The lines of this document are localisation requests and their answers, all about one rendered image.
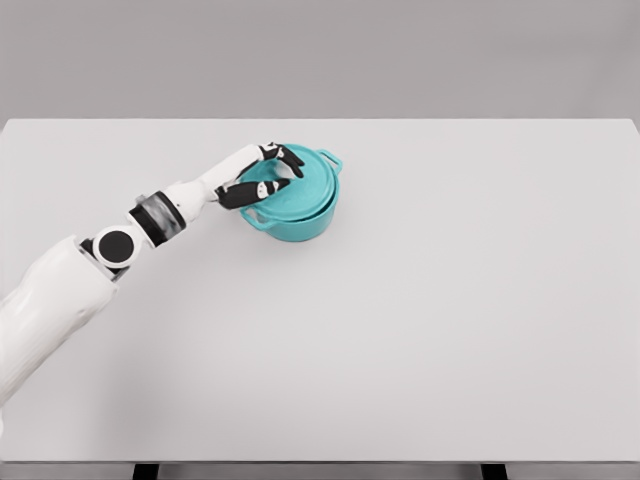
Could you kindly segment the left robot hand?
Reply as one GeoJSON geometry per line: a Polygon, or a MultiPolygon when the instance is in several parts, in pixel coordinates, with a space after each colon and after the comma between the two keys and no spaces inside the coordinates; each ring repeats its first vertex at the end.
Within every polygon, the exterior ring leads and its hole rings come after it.
{"type": "Polygon", "coordinates": [[[305,162],[283,144],[269,142],[250,144],[228,156],[202,175],[202,180],[212,192],[213,200],[227,210],[251,206],[291,183],[290,179],[240,182],[242,175],[256,164],[266,160],[277,160],[285,165],[297,178],[303,178],[305,162]]]}

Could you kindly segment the teal pot lid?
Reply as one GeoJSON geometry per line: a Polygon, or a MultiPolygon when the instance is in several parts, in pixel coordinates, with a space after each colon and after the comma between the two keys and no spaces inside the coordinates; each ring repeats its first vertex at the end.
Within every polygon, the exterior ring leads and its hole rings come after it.
{"type": "Polygon", "coordinates": [[[255,215],[266,220],[299,221],[319,212],[332,198],[342,169],[320,150],[285,144],[304,165],[303,178],[293,176],[288,186],[250,206],[255,215]]]}

